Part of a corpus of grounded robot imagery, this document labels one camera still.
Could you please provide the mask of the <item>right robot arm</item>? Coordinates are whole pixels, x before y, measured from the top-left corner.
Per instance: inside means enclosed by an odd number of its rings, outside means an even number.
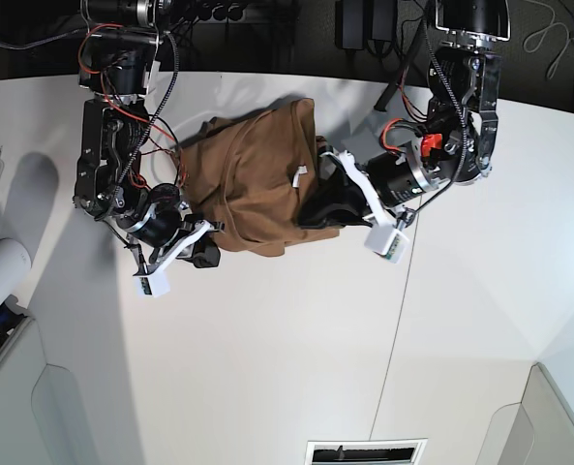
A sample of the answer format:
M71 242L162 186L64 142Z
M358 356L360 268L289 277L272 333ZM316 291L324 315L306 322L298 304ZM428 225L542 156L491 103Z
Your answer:
M179 147L161 117L174 87L167 87L156 109L145 105L160 46L168 45L172 57L179 57L172 9L170 1L80 4L87 33L77 52L79 84L93 96L83 107L73 202L133 254L139 277L177 260L213 268L221 258L212 235L222 226L190 212L183 166L175 166L173 181L156 186L140 172L142 148L152 132L174 143L157 151L174 155Z

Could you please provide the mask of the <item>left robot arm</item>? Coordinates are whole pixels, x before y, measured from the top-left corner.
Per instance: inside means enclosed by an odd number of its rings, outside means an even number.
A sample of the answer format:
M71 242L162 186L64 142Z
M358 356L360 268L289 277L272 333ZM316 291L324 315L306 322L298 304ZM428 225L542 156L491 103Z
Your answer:
M359 163L348 151L324 144L320 160L333 169L296 217L298 227L323 230L373 227L382 221L402 229L421 213L408 203L433 202L455 185L469 185L491 171L498 134L501 58L492 45L510 38L505 1L429 1L400 73L379 97L384 109L425 47L432 93L427 112L394 118L378 137L382 153Z

